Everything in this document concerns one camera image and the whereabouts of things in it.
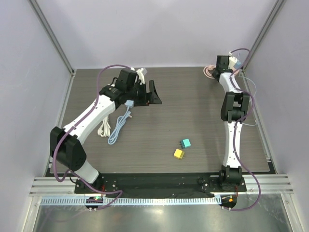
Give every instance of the white robotic arm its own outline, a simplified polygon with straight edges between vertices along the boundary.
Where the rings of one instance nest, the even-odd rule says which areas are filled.
[[[218,56],[212,76],[225,90],[221,119],[225,124],[225,157],[219,172],[219,185],[223,190],[234,189],[243,181],[239,156],[242,123],[248,112],[250,96],[241,91],[233,71],[229,69],[229,56]]]
[[[241,91],[238,89],[239,86],[235,80],[235,76],[232,75],[230,72],[222,73],[220,75],[219,83],[223,86],[225,92],[233,92],[233,93],[239,93],[241,94]],[[225,157],[223,160],[223,166],[231,167],[231,168],[238,168],[240,167],[240,163],[237,160],[233,147],[233,141],[234,141],[234,130],[235,130],[235,121],[225,121]],[[235,137],[235,144],[236,144],[236,150],[237,154],[240,157],[239,149],[240,149],[240,132],[242,128],[242,123],[237,124],[237,131],[236,131],[236,137]]]
[[[82,145],[90,132],[106,116],[114,112],[127,100],[133,100],[135,106],[162,104],[157,95],[154,81],[149,81],[150,92],[146,92],[145,71],[145,69],[137,71],[122,69],[115,85],[107,85],[99,92],[98,101],[95,100],[84,112],[63,129],[55,127],[51,131],[51,156],[54,157],[54,152],[60,139],[70,131],[60,145],[56,160],[74,171],[86,182],[92,184],[96,189],[100,189],[102,186],[100,173],[87,161]]]

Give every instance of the lavender wall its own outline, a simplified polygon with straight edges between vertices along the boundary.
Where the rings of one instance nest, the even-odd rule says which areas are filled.
[[[0,230],[19,232],[70,75],[28,1],[0,1],[0,21]]]
[[[309,1],[286,1],[250,63],[273,158],[287,173],[309,231]]]
[[[251,47],[276,0],[38,0],[74,68],[203,66]]]

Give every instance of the purple cable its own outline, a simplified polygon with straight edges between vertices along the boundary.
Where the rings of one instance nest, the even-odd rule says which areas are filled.
[[[233,82],[233,79],[232,79],[232,76],[233,76],[238,70],[240,70],[240,69],[248,62],[249,57],[250,57],[250,54],[251,54],[250,50],[247,49],[247,48],[239,48],[239,49],[236,49],[236,50],[231,51],[231,53],[234,53],[234,52],[239,51],[239,50],[246,50],[246,51],[248,51],[248,55],[247,55],[247,57],[246,57],[244,63],[243,63],[238,69],[234,70],[234,71],[231,73],[231,75],[230,75],[230,81],[231,81],[233,87],[234,87],[236,90],[249,94],[249,96],[250,96],[251,99],[252,99],[252,107],[251,107],[250,111],[249,111],[244,117],[241,117],[241,118],[238,119],[238,120],[236,121],[236,123],[235,123],[234,137],[233,137],[233,149],[234,149],[234,154],[235,154],[235,156],[236,156],[238,162],[239,162],[239,163],[241,164],[241,166],[242,166],[242,167],[255,179],[256,184],[257,184],[257,187],[258,187],[258,189],[259,189],[259,193],[258,193],[258,195],[257,195],[257,199],[255,200],[255,202],[254,202],[252,205],[250,205],[249,207],[246,207],[246,208],[243,208],[243,209],[229,209],[229,208],[227,208],[227,207],[224,207],[225,209],[228,209],[228,210],[231,210],[231,211],[245,211],[245,210],[251,209],[251,208],[253,208],[253,207],[256,206],[256,204],[258,203],[258,201],[259,201],[260,198],[261,198],[261,186],[260,186],[260,183],[259,183],[258,179],[257,179],[256,176],[243,164],[243,162],[240,160],[240,158],[239,158],[239,156],[238,156],[238,154],[237,154],[237,150],[236,150],[237,124],[238,124],[240,121],[243,121],[244,119],[246,119],[246,118],[253,112],[253,109],[254,109],[254,106],[255,106],[255,99],[254,99],[253,95],[252,95],[250,92],[248,92],[248,91],[245,91],[245,90],[240,89],[240,88],[236,88],[236,85],[235,85],[235,83]]]
[[[63,174],[63,177],[62,179],[59,178],[58,176],[58,173],[57,173],[57,166],[56,166],[56,158],[57,158],[57,154],[58,154],[58,150],[61,146],[61,144],[63,143],[63,141],[66,139],[66,137],[72,132],[72,130],[74,130],[82,121],[84,121],[93,111],[94,109],[96,108],[97,104],[98,104],[98,98],[99,98],[99,81],[100,81],[100,76],[101,74],[111,68],[111,67],[124,67],[124,68],[127,68],[127,69],[130,69],[129,66],[126,66],[126,65],[122,65],[122,64],[113,64],[113,65],[109,65],[109,66],[106,66],[104,69],[102,69],[99,73],[98,73],[98,76],[97,76],[97,97],[96,97],[96,101],[95,101],[95,104],[94,106],[89,110],[89,112],[87,114],[85,114],[84,117],[82,117],[78,122],[76,122],[74,124],[73,127],[71,127],[63,136],[62,138],[59,140],[56,148],[55,148],[55,151],[54,151],[54,155],[53,155],[53,171],[54,171],[54,176],[55,176],[55,179],[58,181],[58,182],[63,182],[68,174],[68,172],[70,171],[69,169],[67,169],[64,174]]]
[[[55,176],[55,179],[58,181],[58,182],[63,182],[67,176],[67,174],[69,173],[70,169],[67,169],[64,174],[63,174],[63,177],[62,179],[59,178],[58,176],[58,173],[57,173],[57,167],[56,167],[56,158],[57,158],[57,154],[58,154],[58,150],[61,146],[61,144],[63,143],[63,141],[66,139],[66,137],[82,122],[84,121],[93,111],[94,109],[96,108],[97,104],[98,104],[98,99],[99,99],[99,81],[100,81],[100,76],[101,74],[111,68],[111,67],[124,67],[124,68],[127,68],[127,69],[130,69],[129,66],[126,66],[126,65],[122,65],[122,64],[113,64],[113,65],[109,65],[109,66],[106,66],[104,69],[102,69],[99,73],[98,73],[98,76],[97,76],[97,97],[96,97],[96,101],[95,101],[95,104],[94,106],[89,110],[89,112],[87,114],[85,114],[85,116],[83,116],[78,122],[76,122],[74,124],[73,127],[71,127],[63,136],[62,138],[59,140],[56,148],[55,148],[55,151],[54,151],[54,155],[53,155],[53,171],[54,171],[54,176]],[[78,174],[76,174],[75,172],[71,171],[71,173],[78,177],[88,188],[90,188],[92,191],[94,192],[97,192],[97,193],[100,193],[100,194],[106,194],[106,195],[110,195],[110,194],[117,194],[118,195],[111,201],[109,202],[108,204],[106,205],[103,205],[101,207],[98,207],[97,210],[100,210],[100,209],[105,209],[107,207],[109,207],[111,204],[113,204],[121,195],[122,195],[122,190],[117,190],[117,191],[113,191],[113,192],[103,192],[103,191],[99,191],[97,189],[95,189],[94,187],[92,187],[88,182],[86,182],[84,179],[82,179]],[[77,213],[76,215],[72,216],[71,218],[67,219],[67,220],[56,220],[56,219],[50,219],[49,218],[49,215],[50,215],[50,212],[46,215],[46,218],[44,219],[43,221],[43,224],[41,225],[39,231],[42,230],[44,224],[46,223],[46,220],[47,219],[50,219],[51,221],[53,222],[67,222],[77,216],[79,216],[80,214],[84,213],[84,212],[87,212],[87,210],[85,211],[81,211],[79,213]]]

